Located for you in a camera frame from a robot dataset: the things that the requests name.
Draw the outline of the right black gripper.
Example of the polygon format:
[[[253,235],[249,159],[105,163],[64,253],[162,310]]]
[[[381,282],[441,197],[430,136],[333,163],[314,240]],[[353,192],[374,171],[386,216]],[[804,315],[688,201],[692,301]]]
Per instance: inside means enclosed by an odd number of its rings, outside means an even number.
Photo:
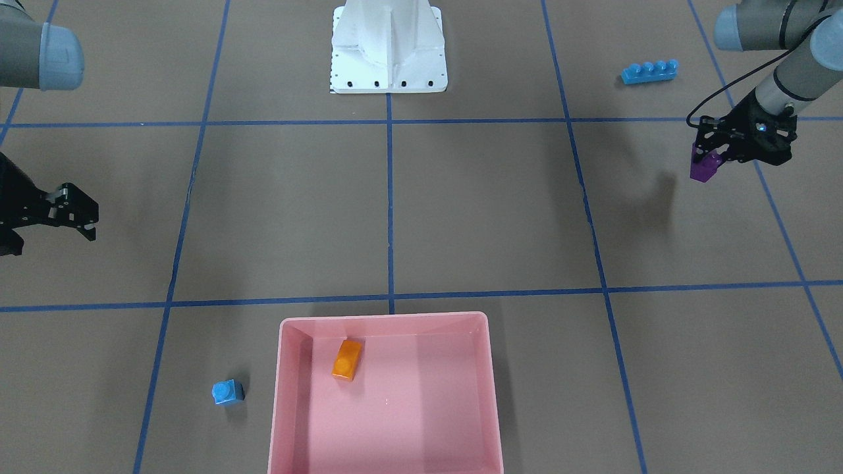
[[[59,210],[49,201],[47,192],[18,168],[5,154],[1,154],[1,255],[19,256],[24,240],[16,228],[31,225],[73,228],[88,241],[96,240],[99,204],[72,183],[59,188]]]

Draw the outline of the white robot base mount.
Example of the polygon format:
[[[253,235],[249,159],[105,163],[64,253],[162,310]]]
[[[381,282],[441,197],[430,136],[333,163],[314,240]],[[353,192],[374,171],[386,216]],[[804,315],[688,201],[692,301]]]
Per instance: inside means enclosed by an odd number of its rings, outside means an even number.
[[[445,25],[427,1],[347,1],[332,14],[329,92],[448,89]]]

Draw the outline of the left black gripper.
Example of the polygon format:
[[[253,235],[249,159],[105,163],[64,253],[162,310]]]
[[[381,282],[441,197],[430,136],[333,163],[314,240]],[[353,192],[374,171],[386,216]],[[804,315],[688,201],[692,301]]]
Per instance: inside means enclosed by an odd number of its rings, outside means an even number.
[[[731,162],[753,160],[772,166],[786,164],[792,159],[792,144],[798,137],[797,122],[792,102],[770,112],[753,91],[722,119],[699,118],[693,159],[704,159],[715,152],[717,170]]]

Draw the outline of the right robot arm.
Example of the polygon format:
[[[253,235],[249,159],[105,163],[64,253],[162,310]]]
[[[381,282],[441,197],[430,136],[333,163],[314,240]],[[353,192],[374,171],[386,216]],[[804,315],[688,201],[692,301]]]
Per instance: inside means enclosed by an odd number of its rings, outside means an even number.
[[[84,52],[72,30],[38,23],[18,1],[1,7],[2,87],[41,91],[78,89],[84,79]],[[6,154],[1,155],[1,254],[21,255],[18,228],[33,225],[74,228],[96,239],[99,204],[73,183],[53,192],[39,189]]]

